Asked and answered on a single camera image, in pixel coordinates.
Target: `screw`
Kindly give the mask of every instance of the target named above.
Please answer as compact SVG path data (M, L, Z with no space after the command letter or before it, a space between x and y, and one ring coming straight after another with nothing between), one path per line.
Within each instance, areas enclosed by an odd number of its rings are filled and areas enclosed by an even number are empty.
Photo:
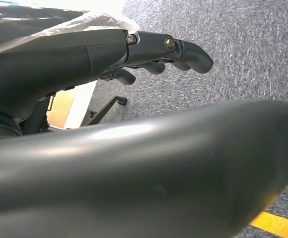
M165 46L169 51L173 51L175 49L175 40L172 36L166 36L165 38Z
M135 35L129 35L126 37L126 42L129 45L136 43L137 39Z

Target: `yellow floor tape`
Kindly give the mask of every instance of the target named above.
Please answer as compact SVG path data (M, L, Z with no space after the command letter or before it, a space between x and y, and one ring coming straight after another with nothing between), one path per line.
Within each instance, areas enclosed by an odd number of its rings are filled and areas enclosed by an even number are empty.
M267 212L262 212L250 225L273 233L277 236L288 238L288 219Z

